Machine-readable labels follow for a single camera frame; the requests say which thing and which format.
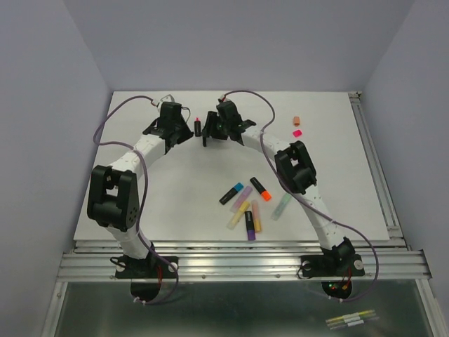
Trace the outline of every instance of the purple highlighter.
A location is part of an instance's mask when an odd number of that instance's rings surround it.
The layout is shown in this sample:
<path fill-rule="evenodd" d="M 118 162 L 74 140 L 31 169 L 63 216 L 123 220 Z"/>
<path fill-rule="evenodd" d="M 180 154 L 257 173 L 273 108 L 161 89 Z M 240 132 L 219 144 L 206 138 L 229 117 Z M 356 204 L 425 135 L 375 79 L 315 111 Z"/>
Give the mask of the purple highlighter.
<path fill-rule="evenodd" d="M 234 202 L 234 205 L 231 207 L 231 212 L 236 213 L 237 210 L 240 208 L 242 203 L 247 200 L 251 192 L 253 191 L 253 188 L 251 186 L 246 186 L 243 192 L 240 194 L 240 197 Z"/>
<path fill-rule="evenodd" d="M 248 233 L 248 241 L 255 240 L 253 213 L 251 211 L 245 212 L 246 232 Z"/>

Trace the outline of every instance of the white table surface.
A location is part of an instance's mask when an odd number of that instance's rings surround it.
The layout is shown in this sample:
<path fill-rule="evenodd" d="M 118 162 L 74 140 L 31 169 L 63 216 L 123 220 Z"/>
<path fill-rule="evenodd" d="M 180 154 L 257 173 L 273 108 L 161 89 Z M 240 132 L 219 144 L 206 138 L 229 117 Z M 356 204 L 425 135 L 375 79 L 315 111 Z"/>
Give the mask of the white table surface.
<path fill-rule="evenodd" d="M 110 109 L 133 95 L 148 95 L 159 99 L 171 93 L 175 101 L 192 111 L 188 121 L 193 130 L 199 117 L 204 126 L 209 110 L 215 110 L 217 98 L 223 91 L 159 91 L 120 92 L 112 97 Z M 318 187 L 331 215 L 362 231 L 371 240 L 388 240 L 382 210 L 377 199 L 373 179 L 358 133 L 347 93 L 262 93 L 276 109 L 276 121 L 267 132 L 288 142 L 301 140 L 307 146 L 317 170 Z M 259 98 L 238 93 L 229 96 L 243 117 L 262 127 L 271 112 Z M 303 135 L 294 138 L 292 120 L 300 116 Z M 140 134 L 157 117 L 155 107 L 148 100 L 134 100 L 123 106 L 107 123 L 102 141 L 121 140 L 135 144 Z M 126 152 L 119 146 L 101 147 L 95 165 L 107 166 Z M 206 148 L 202 138 L 191 138 L 176 145 L 164 158 L 149 169 L 149 195 L 142 216 L 142 230 L 151 240 L 185 241 L 246 241 L 244 219 L 234 230 L 226 224 L 232 217 L 229 211 L 236 197 L 228 204 L 218 200 L 237 182 L 249 185 L 251 177 L 269 190 L 273 199 L 264 201 L 253 191 L 249 200 L 260 203 L 262 233 L 257 240 L 315 241 L 314 229 L 301 206 L 292 200 L 278 221 L 270 215 L 283 190 L 279 186 L 264 157 L 254 150 L 230 140 L 208 139 Z M 142 196 L 143 177 L 139 181 Z M 112 239 L 110 233 L 86 215 L 87 193 L 75 232 L 75 240 Z M 344 230 L 353 240 L 357 234 Z"/>

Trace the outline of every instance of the gray wall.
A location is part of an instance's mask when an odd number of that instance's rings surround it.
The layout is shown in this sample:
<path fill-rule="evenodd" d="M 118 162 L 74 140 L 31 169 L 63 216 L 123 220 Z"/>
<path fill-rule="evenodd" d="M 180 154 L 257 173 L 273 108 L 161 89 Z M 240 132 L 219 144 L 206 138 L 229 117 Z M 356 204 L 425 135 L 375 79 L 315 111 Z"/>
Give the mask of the gray wall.
<path fill-rule="evenodd" d="M 65 0 L 123 89 L 361 89 L 412 0 Z"/>
<path fill-rule="evenodd" d="M 0 5 L 0 335 L 39 336 L 109 89 L 60 0 Z"/>
<path fill-rule="evenodd" d="M 449 322 L 449 2 L 417 0 L 363 93 L 404 234 Z"/>

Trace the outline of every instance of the highlighter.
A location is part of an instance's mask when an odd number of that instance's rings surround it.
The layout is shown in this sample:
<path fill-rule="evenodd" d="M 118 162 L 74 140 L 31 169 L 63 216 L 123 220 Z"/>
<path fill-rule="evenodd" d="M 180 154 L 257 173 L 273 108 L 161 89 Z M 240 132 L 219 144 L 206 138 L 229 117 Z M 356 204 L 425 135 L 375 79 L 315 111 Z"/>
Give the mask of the highlighter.
<path fill-rule="evenodd" d="M 248 241 L 255 240 L 253 213 L 251 211 L 245 212 L 246 232 L 248 233 Z"/>
<path fill-rule="evenodd" d="M 249 197 L 253 188 L 251 186 L 246 186 L 243 192 L 240 194 L 240 197 L 234 202 L 234 205 L 231 207 L 231 212 L 236 213 L 242 203 Z"/>
<path fill-rule="evenodd" d="M 259 214 L 259 203 L 257 200 L 252 200 L 251 209 L 253 210 L 253 219 L 254 219 L 254 229 L 255 232 L 262 231 L 262 223 L 260 223 L 260 214 Z"/>
<path fill-rule="evenodd" d="M 265 201 L 269 201 L 272 196 L 268 191 L 263 187 L 263 185 L 260 183 L 260 181 L 257 180 L 256 177 L 252 177 L 250 179 L 250 182 L 253 184 L 254 188 L 262 195 L 262 198 L 264 198 Z"/>
<path fill-rule="evenodd" d="M 285 207 L 287 206 L 288 202 L 292 199 L 292 196 L 290 195 L 290 193 L 285 193 L 281 199 L 281 201 L 279 202 L 278 206 L 276 206 L 276 208 L 274 209 L 273 213 L 272 213 L 272 219 L 274 221 L 278 220 L 279 217 L 281 216 L 283 210 L 285 209 Z"/>
<path fill-rule="evenodd" d="M 234 195 L 239 193 L 239 191 L 243 189 L 243 185 L 241 183 L 237 183 L 232 189 L 227 191 L 227 193 L 219 200 L 221 205 L 226 204 L 229 200 L 231 200 Z"/>
<path fill-rule="evenodd" d="M 230 230 L 233 230 L 237 226 L 237 223 L 239 223 L 241 216 L 245 213 L 249 206 L 250 203 L 248 201 L 244 201 L 242 203 L 240 208 L 237 210 L 237 213 L 234 214 L 230 222 L 227 224 L 227 227 Z"/>

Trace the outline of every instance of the orange highlighter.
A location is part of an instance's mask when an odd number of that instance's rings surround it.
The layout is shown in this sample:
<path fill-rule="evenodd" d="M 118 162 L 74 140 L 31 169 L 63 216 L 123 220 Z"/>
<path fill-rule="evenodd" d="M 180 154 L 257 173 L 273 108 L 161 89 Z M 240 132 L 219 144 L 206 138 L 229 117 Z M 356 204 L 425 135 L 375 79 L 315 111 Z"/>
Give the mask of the orange highlighter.
<path fill-rule="evenodd" d="M 262 198 L 264 198 L 265 201 L 269 201 L 272 196 L 268 191 L 263 187 L 263 185 L 260 183 L 260 181 L 257 180 L 256 177 L 252 177 L 250 179 L 250 182 L 253 184 L 254 188 L 262 195 Z"/>

